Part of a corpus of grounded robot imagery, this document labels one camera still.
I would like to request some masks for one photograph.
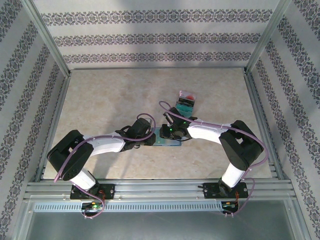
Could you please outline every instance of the beige floor panel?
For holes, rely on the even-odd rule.
[[[214,123],[242,120],[260,137],[240,68],[75,70],[53,146],[73,129],[84,135],[109,134],[132,125],[140,113],[152,114],[160,127],[165,119],[158,102],[174,106],[179,90],[196,94],[195,117]],[[96,178],[220,178],[228,164],[220,144],[192,139],[180,147],[142,146],[100,154],[85,167]],[[48,162],[44,178],[56,174]],[[247,176],[272,177],[268,163]]]

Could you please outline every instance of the white wall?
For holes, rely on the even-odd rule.
[[[252,71],[283,170],[320,239],[320,8],[291,2]]]
[[[70,69],[244,67],[279,0],[35,0]]]
[[[64,76],[18,0],[0,1],[0,240],[37,171]]]

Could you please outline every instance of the metal extrusion bar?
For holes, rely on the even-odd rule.
[[[243,76],[244,76],[246,87],[248,89],[251,104],[253,107],[253,112],[255,114],[255,118],[258,123],[258,127],[259,127],[259,131],[260,131],[260,134],[262,137],[262,141],[266,144],[266,146],[269,150],[269,160],[271,160],[272,163],[274,164],[274,168],[277,173],[277,177],[279,179],[283,180],[283,179],[285,179],[285,176],[283,175],[282,168],[280,166],[280,163],[278,162],[278,158],[277,158],[274,146],[272,144],[271,137],[269,135],[269,131],[268,131],[266,120],[263,115],[262,107],[259,104],[258,95],[257,95],[257,92],[256,92],[254,86],[253,86],[253,79],[251,79],[250,74],[244,73]]]
[[[48,153],[50,148],[52,147],[52,143],[53,143],[55,135],[56,135],[58,122],[59,122],[59,119],[60,119],[62,108],[64,106],[64,102],[65,102],[65,98],[66,98],[66,95],[67,95],[67,91],[68,91],[71,75],[72,75],[72,73],[70,73],[69,76],[66,77],[65,82],[64,82],[64,84],[62,86],[62,91],[61,91],[60,97],[58,99],[58,106],[57,106],[57,109],[56,109],[56,111],[54,113],[54,117],[53,117],[53,120],[52,120],[53,124],[51,125],[51,128],[49,130],[50,132],[49,132],[49,135],[48,135],[48,141],[46,142],[46,145],[45,145],[44,150],[43,150],[43,153],[45,153],[45,154],[42,155],[42,158],[40,160],[39,170],[37,171],[36,176],[35,176],[35,180],[34,180],[35,182],[39,182],[41,180],[41,178],[42,178],[42,175],[44,174],[44,168],[45,168],[45,165],[48,162],[46,153]]]
[[[306,225],[306,223],[303,218],[299,219],[293,201],[291,199],[287,199],[283,202],[295,239],[311,240],[309,232],[304,231],[304,225]]]
[[[167,180],[99,180],[102,184],[115,184],[114,199],[109,202],[212,202],[205,199],[203,190],[198,186],[203,183],[217,183],[218,179],[167,179]],[[251,181],[245,181],[248,191],[252,188]],[[26,188],[24,202],[77,202],[70,200],[71,184],[51,180],[31,182]],[[297,199],[290,180],[275,178],[255,179],[255,187],[250,201]]]
[[[47,26],[42,19],[35,3],[32,0],[21,0],[21,3],[23,7],[26,9],[29,17],[31,18],[32,22],[34,25],[37,27],[39,34],[41,35],[44,43],[47,45],[49,48],[54,60],[60,67],[61,71],[63,72],[63,75],[67,77],[70,73],[70,70],[61,54],[59,51],[54,39],[52,38],[49,30],[47,29]]]
[[[273,11],[273,14],[264,29],[256,47],[254,48],[253,53],[251,54],[251,57],[248,61],[248,64],[246,65],[246,71],[247,73],[251,72],[252,68],[256,64],[257,60],[259,59],[261,53],[263,52],[265,46],[270,40],[270,37],[272,36],[272,33],[277,28],[277,25],[279,24],[281,18],[283,17],[285,11],[287,10],[289,4],[291,3],[291,0],[280,0],[278,5],[276,6],[275,10]]]
[[[30,222],[33,216],[33,212],[30,209],[33,209],[33,204],[28,204],[27,202],[22,202],[17,221],[15,223],[15,228],[12,234],[13,240],[25,240],[26,233],[29,230]]]
[[[279,177],[278,177],[278,174],[277,174],[275,163],[274,162],[269,162],[269,168],[270,168],[272,177],[275,178],[275,179],[278,179]]]

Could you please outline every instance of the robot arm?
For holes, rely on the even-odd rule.
[[[182,116],[175,107],[170,108],[169,111]],[[222,145],[230,161],[225,173],[219,180],[219,190],[222,196],[227,196],[235,188],[249,166],[263,152],[263,147],[259,143],[242,133],[206,125],[207,122],[196,117],[190,117],[189,119],[196,119],[200,123],[183,120],[168,112],[163,115],[168,124],[162,125],[160,129],[161,138],[178,141],[181,141],[183,137],[205,139]],[[239,129],[254,136],[243,121],[237,120],[232,124],[224,124],[224,126]]]
[[[99,192],[99,183],[95,177],[88,172],[84,165],[94,155],[103,153],[118,153],[133,148],[139,148],[142,145],[152,146],[156,141],[156,135],[153,133],[151,137],[142,141],[131,141],[115,136],[141,139],[150,134],[151,124],[144,118],[139,118],[132,126],[125,126],[121,130],[105,136],[109,138],[94,138],[83,144],[70,158],[69,162],[63,169],[61,178],[64,181],[71,181],[73,184],[81,187],[93,195]],[[82,141],[92,138],[91,136],[82,135],[78,130],[70,131],[54,148],[48,153],[47,159],[58,172],[66,161],[71,151]]]

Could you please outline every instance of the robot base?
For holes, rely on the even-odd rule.
[[[105,200],[114,199],[115,195],[115,185],[114,184],[99,184],[99,189],[97,194],[94,194],[97,197]],[[72,185],[71,193],[70,193],[71,200],[96,200],[95,198],[85,194],[84,192],[80,191],[77,187]]]
[[[248,189],[245,182],[239,182],[227,196],[221,194],[218,182],[205,182],[199,187],[203,189],[205,199],[235,199],[236,192],[238,192],[240,199],[248,197]]]

